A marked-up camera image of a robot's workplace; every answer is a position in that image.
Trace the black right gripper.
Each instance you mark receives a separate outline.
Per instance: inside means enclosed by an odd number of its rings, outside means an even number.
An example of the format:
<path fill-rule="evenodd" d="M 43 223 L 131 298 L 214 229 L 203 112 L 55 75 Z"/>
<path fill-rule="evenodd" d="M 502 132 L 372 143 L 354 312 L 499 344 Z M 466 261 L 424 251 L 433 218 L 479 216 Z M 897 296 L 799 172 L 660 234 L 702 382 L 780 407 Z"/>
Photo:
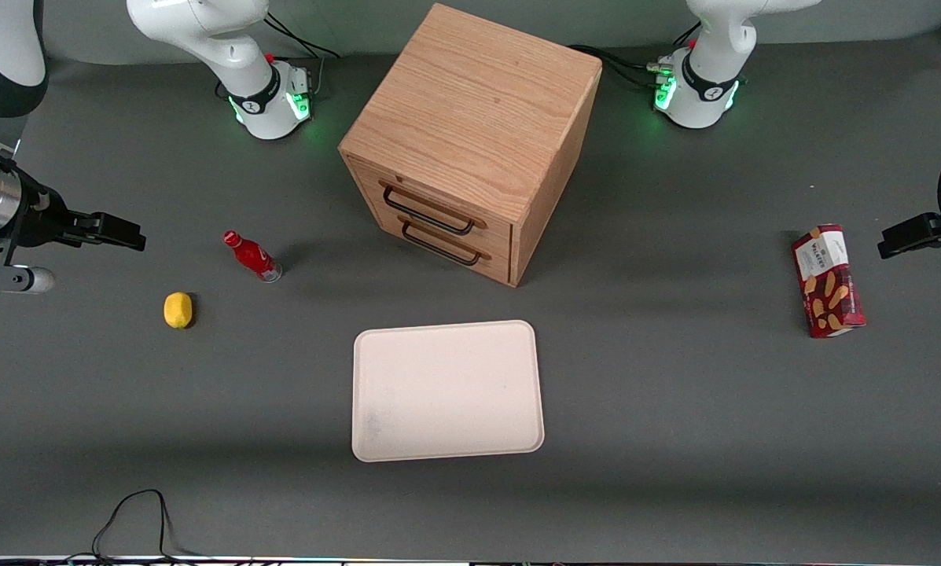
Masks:
<path fill-rule="evenodd" d="M 4 171 L 18 180 L 21 188 L 20 206 L 9 232 L 11 248 L 58 243 L 73 248 L 90 244 L 145 250 L 146 237 L 137 223 L 98 211 L 85 219 L 85 229 L 80 230 L 75 222 L 86 216 L 70 211 L 56 190 L 37 182 L 14 162 L 5 165 Z"/>

